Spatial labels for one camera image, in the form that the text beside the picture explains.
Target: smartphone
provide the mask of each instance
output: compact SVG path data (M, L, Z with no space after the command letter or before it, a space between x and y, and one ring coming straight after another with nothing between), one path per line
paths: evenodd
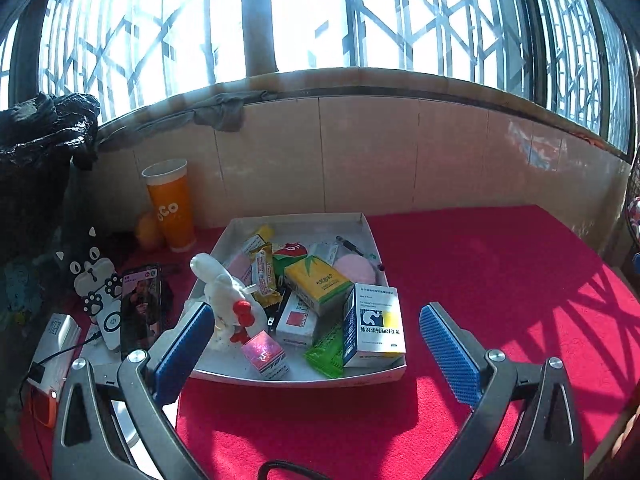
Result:
M162 333L160 266L126 270L120 296L120 354L149 350Z

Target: medicine box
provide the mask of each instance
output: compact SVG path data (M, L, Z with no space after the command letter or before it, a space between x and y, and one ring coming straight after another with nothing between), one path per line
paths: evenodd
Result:
M308 256L284 270L284 280L318 316L340 309L353 283L317 256Z
M285 300L287 303L276 327L276 339L283 344L310 348L314 343L318 315L295 292L288 298L285 296Z
M265 380L274 381L289 371L284 350L264 330L242 346L242 353Z
M404 331L395 287L356 283L344 305L343 363L384 367L404 356Z

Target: tiled wall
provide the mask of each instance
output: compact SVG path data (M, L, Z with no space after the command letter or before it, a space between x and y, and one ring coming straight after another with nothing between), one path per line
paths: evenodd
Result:
M190 125L102 155L88 175L102 227L130 230L150 207L140 171L186 158L199 226L265 214L535 203L601 250L630 169L560 130L446 102L340 96L244 111L237 133Z

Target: black plastic bag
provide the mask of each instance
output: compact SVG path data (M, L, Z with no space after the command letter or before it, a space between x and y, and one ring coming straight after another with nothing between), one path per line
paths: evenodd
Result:
M0 112L0 267L42 254L60 224L71 162L97 160L100 105L88 94L47 96Z

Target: paper cup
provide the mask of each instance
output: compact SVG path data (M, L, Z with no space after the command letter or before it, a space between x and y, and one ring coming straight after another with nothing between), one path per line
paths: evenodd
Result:
M160 229L174 253L188 251L196 242L187 183L187 161L164 160L142 172Z

